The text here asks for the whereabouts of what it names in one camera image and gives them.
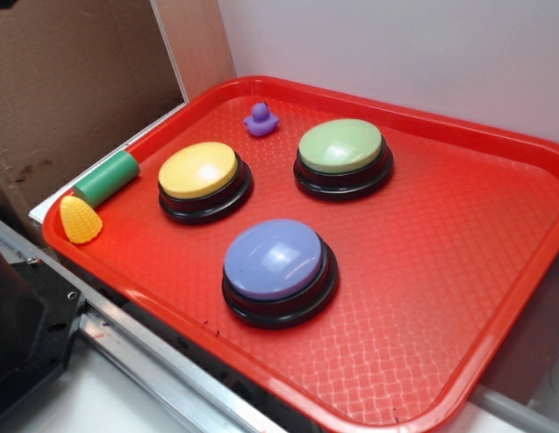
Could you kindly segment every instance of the yellow button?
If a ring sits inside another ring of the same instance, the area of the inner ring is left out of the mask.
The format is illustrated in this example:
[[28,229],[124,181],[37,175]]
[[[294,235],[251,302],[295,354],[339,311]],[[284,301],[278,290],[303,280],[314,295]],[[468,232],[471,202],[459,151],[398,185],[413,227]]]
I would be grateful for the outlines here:
[[193,144],[174,153],[160,169],[160,184],[174,198],[200,198],[222,188],[237,172],[234,150],[226,144]]

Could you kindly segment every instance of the white wall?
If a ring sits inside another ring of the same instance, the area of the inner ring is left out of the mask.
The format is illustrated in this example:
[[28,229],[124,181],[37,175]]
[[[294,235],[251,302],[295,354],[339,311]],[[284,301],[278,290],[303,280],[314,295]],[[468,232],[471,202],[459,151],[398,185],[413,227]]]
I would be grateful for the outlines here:
[[559,0],[219,0],[238,76],[559,142]]

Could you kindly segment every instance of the tray rim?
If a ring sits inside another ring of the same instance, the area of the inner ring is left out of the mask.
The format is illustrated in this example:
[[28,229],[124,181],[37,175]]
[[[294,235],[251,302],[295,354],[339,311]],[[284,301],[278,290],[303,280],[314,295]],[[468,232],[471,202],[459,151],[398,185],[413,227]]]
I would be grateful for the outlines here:
[[[155,151],[155,149],[153,152],[144,149],[145,142],[152,139],[155,134],[174,134],[175,132],[170,131],[170,128],[173,129],[173,124],[179,119],[183,118],[187,125],[191,125],[213,107],[219,106],[227,100],[234,97],[258,95],[262,92],[265,92],[268,97],[276,97],[294,102],[291,98],[281,96],[282,91],[286,89],[299,97],[312,96],[315,98],[315,101],[329,100],[336,106],[351,107],[346,110],[347,116],[365,119],[365,115],[358,117],[362,110],[365,110],[365,108],[376,109],[379,115],[385,115],[389,119],[400,118],[401,122],[396,126],[412,126],[414,130],[407,132],[407,134],[415,134],[418,131],[422,133],[426,130],[426,134],[420,134],[419,136],[425,136],[425,138],[446,143],[447,145],[456,145],[450,143],[448,139],[454,137],[455,134],[459,134],[462,137],[466,137],[466,139],[462,138],[460,143],[476,143],[474,146],[457,144],[459,147],[503,157],[511,161],[524,162],[549,172],[559,180],[558,143],[505,131],[492,126],[475,124],[412,108],[350,96],[332,90],[315,88],[279,78],[262,76],[233,79],[208,90],[181,110],[165,118],[155,128],[131,144],[126,151],[130,152],[138,162],[142,162]],[[473,138],[483,138],[484,140],[474,141]],[[501,146],[490,145],[492,142],[501,143]],[[515,152],[515,158],[513,159],[509,157],[511,152]],[[70,193],[71,191],[69,190],[62,197]],[[160,301],[160,299],[153,299],[152,296],[146,296],[146,293],[150,293],[149,290],[146,290],[134,281],[130,281],[129,278],[122,274],[107,268],[104,263],[100,263],[90,255],[83,253],[75,245],[69,243],[67,239],[62,238],[55,230],[55,224],[57,224],[57,218],[59,217],[59,203],[62,197],[52,205],[42,226],[43,235],[49,245],[79,266],[94,273],[111,287],[121,288],[124,293],[130,294],[133,301],[142,305],[151,314],[162,317],[168,325],[175,327],[179,332],[183,333],[182,329],[187,331],[185,333],[187,337],[198,343],[212,355],[225,360],[227,364],[230,364],[238,372],[246,374],[251,380],[254,380],[264,389],[284,400],[288,405],[301,410],[319,425],[332,431],[358,433],[426,431],[447,421],[465,403],[476,382],[480,379],[481,373],[497,352],[499,345],[514,325],[528,299],[536,289],[537,284],[544,277],[545,272],[559,252],[558,215],[551,228],[541,239],[531,259],[525,263],[522,273],[510,286],[507,294],[502,298],[495,311],[495,313],[499,313],[506,310],[509,313],[506,315],[494,314],[486,322],[484,328],[468,349],[468,353],[453,371],[451,378],[437,395],[430,408],[419,416],[397,425],[373,426],[358,423],[345,416],[342,412],[327,407],[325,403],[302,390],[295,383],[276,379],[274,376],[277,374],[271,369],[266,368],[261,362],[251,358],[248,354],[239,354],[233,345],[225,340],[217,339],[215,336],[197,327],[197,324],[190,318],[176,315],[169,309],[169,305],[165,305],[166,302]]]

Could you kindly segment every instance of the brown cardboard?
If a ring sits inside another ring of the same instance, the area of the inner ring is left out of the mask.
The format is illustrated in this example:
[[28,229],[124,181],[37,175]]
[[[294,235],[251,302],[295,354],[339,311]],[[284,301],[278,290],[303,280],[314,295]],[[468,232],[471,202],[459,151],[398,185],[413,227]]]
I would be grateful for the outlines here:
[[182,102],[149,0],[0,11],[0,208],[29,211]]

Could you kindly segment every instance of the yellow corn toy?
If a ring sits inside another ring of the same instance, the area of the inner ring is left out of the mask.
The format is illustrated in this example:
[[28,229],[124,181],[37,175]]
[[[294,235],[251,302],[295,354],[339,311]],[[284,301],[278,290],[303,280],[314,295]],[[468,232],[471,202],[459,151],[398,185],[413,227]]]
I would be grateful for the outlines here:
[[101,217],[81,198],[66,196],[60,204],[61,222],[73,244],[89,242],[103,228]]

